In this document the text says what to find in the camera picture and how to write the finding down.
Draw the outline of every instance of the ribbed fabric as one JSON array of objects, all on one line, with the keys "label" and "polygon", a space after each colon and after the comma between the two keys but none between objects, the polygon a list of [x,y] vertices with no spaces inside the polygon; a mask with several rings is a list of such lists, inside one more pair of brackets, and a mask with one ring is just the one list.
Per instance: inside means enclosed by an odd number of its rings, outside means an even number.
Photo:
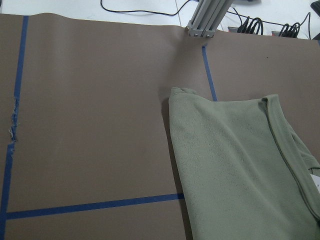
[{"label": "ribbed fabric", "polygon": [[320,164],[277,95],[212,102],[173,88],[169,115],[194,240],[320,240]]}]

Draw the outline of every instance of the green cloth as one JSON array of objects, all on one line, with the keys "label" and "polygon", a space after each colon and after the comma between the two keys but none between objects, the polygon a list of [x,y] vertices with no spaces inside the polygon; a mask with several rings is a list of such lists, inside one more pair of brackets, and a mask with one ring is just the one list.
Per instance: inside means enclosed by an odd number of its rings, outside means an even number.
[{"label": "green cloth", "polygon": [[169,115],[194,240],[320,240],[320,164],[277,95],[212,102],[173,88]]}]

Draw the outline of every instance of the metal bracket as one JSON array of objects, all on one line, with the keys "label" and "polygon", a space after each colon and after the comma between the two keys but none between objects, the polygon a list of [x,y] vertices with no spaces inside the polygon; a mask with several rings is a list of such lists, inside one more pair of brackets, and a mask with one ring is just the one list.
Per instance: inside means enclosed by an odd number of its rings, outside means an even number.
[{"label": "metal bracket", "polygon": [[200,0],[187,28],[190,36],[212,38],[234,0]]}]

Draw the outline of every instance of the blue tape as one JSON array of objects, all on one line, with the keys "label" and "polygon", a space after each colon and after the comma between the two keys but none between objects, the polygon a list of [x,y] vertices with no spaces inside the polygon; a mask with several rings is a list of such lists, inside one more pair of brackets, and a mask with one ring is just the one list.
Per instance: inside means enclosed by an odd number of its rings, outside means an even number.
[{"label": "blue tape", "polygon": [[24,68],[28,20],[29,20],[28,16],[23,17],[19,57],[18,57],[18,64],[17,64],[17,70],[16,70],[15,85],[14,85],[14,101],[15,102],[14,102],[14,110],[13,110],[13,113],[11,116],[11,119],[12,119],[11,140],[12,140],[12,142],[10,144],[8,144],[7,151],[6,151],[5,168],[4,168],[4,176],[3,176],[3,187],[2,187],[2,195],[1,195],[0,240],[5,239],[7,209],[8,209],[8,202],[9,202],[10,182],[11,182],[11,169],[12,169],[12,164],[13,164],[13,154],[15,151],[15,142],[17,140],[16,131],[17,131],[17,125],[18,125],[18,111],[19,111],[19,103],[20,103],[20,90],[21,90],[21,82],[22,82],[22,73],[23,73],[23,68]]},{"label": "blue tape", "polygon": [[183,193],[147,196],[147,197],[131,198],[131,199],[124,199],[124,200],[116,200],[116,201],[104,201],[104,202],[71,205],[71,206],[59,206],[59,207],[51,207],[51,208],[28,210],[28,211],[8,212],[6,214],[6,217],[8,220],[32,218],[32,217],[39,217],[39,216],[46,216],[46,215],[66,214],[66,213],[82,212],[82,211],[97,210],[97,209],[109,209],[109,208],[116,208],[116,207],[130,206],[130,205],[165,202],[165,201],[179,200],[184,198],[185,197]]},{"label": "blue tape", "polygon": [[214,81],[212,80],[212,76],[211,76],[211,72],[210,72],[210,67],[209,67],[209,63],[208,63],[206,47],[207,47],[207,45],[203,45],[202,46],[202,56],[203,56],[204,67],[205,67],[205,71],[206,71],[206,76],[207,76],[208,81],[209,81],[209,86],[210,86],[212,99],[213,99],[213,101],[217,102],[218,99],[217,99],[217,95],[216,95]]}]

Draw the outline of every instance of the white tag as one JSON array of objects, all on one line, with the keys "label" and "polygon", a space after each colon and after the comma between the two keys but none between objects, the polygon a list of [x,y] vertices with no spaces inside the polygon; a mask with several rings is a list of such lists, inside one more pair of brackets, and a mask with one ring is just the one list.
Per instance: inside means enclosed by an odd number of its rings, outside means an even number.
[{"label": "white tag", "polygon": [[315,186],[316,188],[318,189],[319,193],[320,193],[320,177],[319,176],[316,176],[316,175],[313,175],[313,174],[310,174],[311,177],[312,177],[312,180],[314,181],[315,183]]}]

